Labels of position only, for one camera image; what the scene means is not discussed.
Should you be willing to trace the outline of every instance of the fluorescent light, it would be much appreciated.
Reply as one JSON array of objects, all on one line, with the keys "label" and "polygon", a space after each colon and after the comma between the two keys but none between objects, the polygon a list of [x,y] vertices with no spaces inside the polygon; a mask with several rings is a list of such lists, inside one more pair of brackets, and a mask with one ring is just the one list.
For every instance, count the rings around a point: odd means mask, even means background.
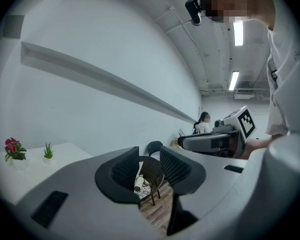
[{"label": "fluorescent light", "polygon": [[229,91],[233,91],[235,89],[238,77],[239,77],[239,71],[233,71]]},{"label": "fluorescent light", "polygon": [[234,22],[234,45],[242,46],[244,44],[244,23],[243,21]]}]

